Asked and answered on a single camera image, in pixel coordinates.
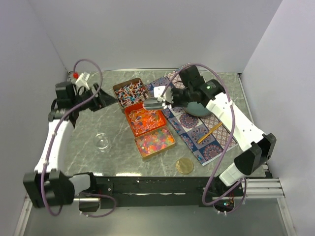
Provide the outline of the orange tin lollipop candies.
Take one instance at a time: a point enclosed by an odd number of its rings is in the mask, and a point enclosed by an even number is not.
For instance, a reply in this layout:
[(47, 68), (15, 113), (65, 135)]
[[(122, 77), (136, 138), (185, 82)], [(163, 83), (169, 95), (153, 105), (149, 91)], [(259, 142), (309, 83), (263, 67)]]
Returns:
[(145, 110), (143, 102), (127, 107), (125, 116), (135, 137), (165, 126), (167, 123), (160, 110)]

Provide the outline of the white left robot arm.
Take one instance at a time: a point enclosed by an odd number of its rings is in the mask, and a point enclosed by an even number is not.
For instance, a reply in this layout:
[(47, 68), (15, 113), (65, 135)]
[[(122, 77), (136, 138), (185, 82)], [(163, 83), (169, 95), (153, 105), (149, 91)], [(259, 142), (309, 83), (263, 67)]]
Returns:
[(97, 194), (98, 185), (93, 173), (80, 173), (72, 177), (62, 172), (66, 148), (74, 130), (79, 112), (95, 112), (115, 104), (117, 100), (104, 92), (97, 83), (78, 93), (71, 82), (55, 86), (48, 115), (49, 132), (41, 158), (32, 173), (26, 173), (23, 185), (35, 208), (63, 207), (73, 203), (80, 193), (90, 198)]

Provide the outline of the silver metal scoop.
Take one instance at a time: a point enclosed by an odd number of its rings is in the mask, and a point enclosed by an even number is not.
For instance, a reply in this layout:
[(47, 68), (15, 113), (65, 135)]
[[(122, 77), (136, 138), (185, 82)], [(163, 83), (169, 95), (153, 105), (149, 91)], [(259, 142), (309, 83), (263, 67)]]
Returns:
[(143, 108), (145, 110), (164, 110), (167, 108), (167, 104), (164, 99), (152, 97), (143, 102)]

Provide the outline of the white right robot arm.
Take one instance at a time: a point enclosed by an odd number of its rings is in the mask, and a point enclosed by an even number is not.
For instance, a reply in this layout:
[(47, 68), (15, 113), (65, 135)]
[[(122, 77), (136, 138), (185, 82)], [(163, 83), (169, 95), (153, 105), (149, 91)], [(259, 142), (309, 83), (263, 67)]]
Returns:
[(250, 176), (258, 167), (271, 158), (276, 137), (256, 127), (232, 101), (226, 85), (214, 72), (214, 80), (205, 82), (198, 71), (198, 63), (187, 64), (169, 77), (161, 98), (170, 108), (185, 107), (189, 102), (201, 104), (223, 123), (230, 135), (228, 143), (236, 140), (242, 153), (234, 158), (219, 176), (216, 192), (228, 195), (233, 184)]

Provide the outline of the clear plastic jar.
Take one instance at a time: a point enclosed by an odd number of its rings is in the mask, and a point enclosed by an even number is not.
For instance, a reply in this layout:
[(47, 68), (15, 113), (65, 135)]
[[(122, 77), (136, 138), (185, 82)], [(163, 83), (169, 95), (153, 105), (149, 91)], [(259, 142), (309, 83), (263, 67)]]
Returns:
[(105, 133), (97, 133), (93, 142), (98, 151), (107, 152), (111, 148), (111, 142)]

